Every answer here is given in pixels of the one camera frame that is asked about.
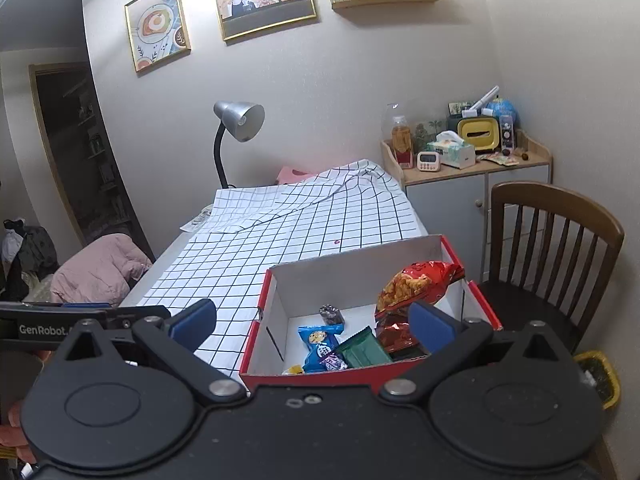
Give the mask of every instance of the red snack bag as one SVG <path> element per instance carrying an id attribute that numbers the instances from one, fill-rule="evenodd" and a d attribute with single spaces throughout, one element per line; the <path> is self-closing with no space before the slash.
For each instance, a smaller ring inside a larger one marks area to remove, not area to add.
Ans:
<path id="1" fill-rule="evenodd" d="M 416 300 L 437 303 L 464 276 L 458 264 L 416 262 L 398 272 L 378 295 L 376 336 L 388 353 L 418 344 L 409 331 L 408 307 Z"/>

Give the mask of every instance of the wooden door frame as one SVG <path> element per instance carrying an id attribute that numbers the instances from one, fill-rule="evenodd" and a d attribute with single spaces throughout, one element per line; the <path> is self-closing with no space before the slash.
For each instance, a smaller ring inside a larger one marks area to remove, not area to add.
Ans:
<path id="1" fill-rule="evenodd" d="M 42 108 L 40 106 L 40 96 L 38 95 L 36 76 L 43 74 L 55 74 L 60 72 L 71 72 L 76 70 L 88 71 L 89 69 L 89 64 L 83 62 L 29 65 L 29 80 L 31 82 L 33 106 L 36 112 L 36 119 L 38 120 L 38 128 L 40 129 L 40 138 L 42 139 L 42 145 L 44 147 L 45 153 L 47 154 L 47 160 L 49 161 L 49 169 L 51 170 L 51 175 L 53 176 L 53 180 L 56 183 L 56 187 L 58 188 L 58 193 L 60 195 L 60 199 L 62 200 L 62 204 L 65 207 L 66 214 L 69 216 L 69 221 L 71 222 L 71 225 L 76 232 L 76 236 L 78 236 L 78 239 L 80 240 L 80 243 L 83 247 L 86 246 L 86 240 L 84 239 L 82 229 L 80 228 L 78 220 L 76 219 L 76 215 L 71 207 L 71 202 L 69 202 L 69 197 L 66 195 L 65 187 L 62 185 L 62 180 L 60 179 L 60 174 L 58 173 L 58 167 L 56 165 L 55 159 L 53 158 L 51 145 L 49 144 L 49 137 L 47 137 L 47 131 L 45 129 L 44 119 L 42 117 Z"/>

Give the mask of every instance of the wooden cabinet top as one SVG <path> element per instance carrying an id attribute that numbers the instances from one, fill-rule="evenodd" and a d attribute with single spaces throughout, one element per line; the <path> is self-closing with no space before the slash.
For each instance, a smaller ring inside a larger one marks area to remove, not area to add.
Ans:
<path id="1" fill-rule="evenodd" d="M 448 178 L 456 178 L 459 176 L 469 176 L 473 174 L 493 173 L 495 171 L 519 170 L 520 168 L 530 168 L 531 166 L 549 165 L 551 168 L 552 156 L 551 152 L 539 142 L 528 137 L 523 131 L 518 131 L 518 145 L 526 150 L 529 160 L 522 160 L 518 157 L 519 165 L 517 166 L 501 166 L 488 160 L 481 160 L 474 165 L 459 170 L 450 166 L 440 165 L 440 171 L 419 171 L 417 168 L 403 170 L 398 165 L 390 148 L 390 140 L 381 142 L 382 161 L 385 171 L 396 179 L 402 187 L 411 186 L 413 184 L 422 184 L 423 182 L 434 182 L 437 180 L 445 180 Z"/>

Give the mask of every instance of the cardboard box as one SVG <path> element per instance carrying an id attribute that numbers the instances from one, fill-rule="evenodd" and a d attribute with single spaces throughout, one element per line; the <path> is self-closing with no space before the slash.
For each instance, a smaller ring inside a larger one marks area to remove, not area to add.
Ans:
<path id="1" fill-rule="evenodd" d="M 438 152 L 440 163 L 464 170 L 476 163 L 476 149 L 472 144 L 465 142 L 457 144 L 452 140 L 436 140 L 428 142 L 426 151 Z"/>
<path id="2" fill-rule="evenodd" d="M 318 308 L 331 304 L 341 310 L 345 327 L 340 341 L 366 325 L 375 330 L 378 293 L 397 272 L 421 260 L 460 262 L 444 236 L 429 235 L 271 267 L 258 301 L 262 319 L 252 323 L 240 366 L 244 384 L 250 390 L 259 384 L 370 384 L 377 391 L 387 380 L 419 364 L 424 357 L 335 372 L 282 375 L 290 366 L 304 362 L 308 350 L 298 327 L 324 324 Z M 476 285 L 464 277 L 449 286 L 436 307 L 457 319 L 481 317 L 494 329 L 501 329 Z"/>

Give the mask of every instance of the ceiling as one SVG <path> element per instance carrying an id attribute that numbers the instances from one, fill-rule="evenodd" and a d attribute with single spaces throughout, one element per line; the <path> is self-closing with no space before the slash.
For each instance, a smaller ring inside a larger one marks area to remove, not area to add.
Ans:
<path id="1" fill-rule="evenodd" d="M 0 51 L 83 46 L 82 0 L 0 0 Z"/>

